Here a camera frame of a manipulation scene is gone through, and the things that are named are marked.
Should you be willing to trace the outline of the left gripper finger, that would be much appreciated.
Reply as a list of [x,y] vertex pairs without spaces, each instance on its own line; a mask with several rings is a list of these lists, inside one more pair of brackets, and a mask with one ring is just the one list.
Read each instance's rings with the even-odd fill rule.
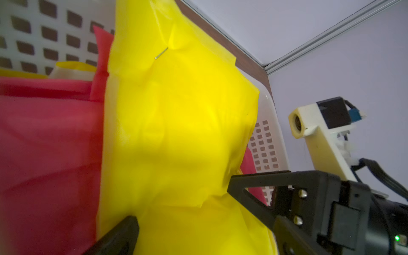
[[137,218],[127,216],[87,249],[83,255],[132,255],[139,231]]

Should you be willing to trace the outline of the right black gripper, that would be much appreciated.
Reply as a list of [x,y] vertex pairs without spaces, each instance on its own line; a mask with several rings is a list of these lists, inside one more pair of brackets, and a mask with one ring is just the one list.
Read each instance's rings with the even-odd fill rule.
[[227,192],[274,229],[283,255],[408,252],[407,206],[362,183],[317,171],[278,171],[234,175]]

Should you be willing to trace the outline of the plain yellow raincoat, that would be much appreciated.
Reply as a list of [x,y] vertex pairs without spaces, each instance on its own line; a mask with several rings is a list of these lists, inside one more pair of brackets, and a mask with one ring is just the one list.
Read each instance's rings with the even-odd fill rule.
[[97,237],[127,216],[136,255],[275,255],[227,193],[259,90],[174,1],[117,1],[105,92]]

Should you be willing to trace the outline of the pink raincoat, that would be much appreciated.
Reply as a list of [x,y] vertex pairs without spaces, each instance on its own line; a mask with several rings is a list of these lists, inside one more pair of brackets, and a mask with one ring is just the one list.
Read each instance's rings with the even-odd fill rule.
[[1,230],[16,255],[79,255],[99,239],[114,35],[95,36],[93,81],[1,78]]

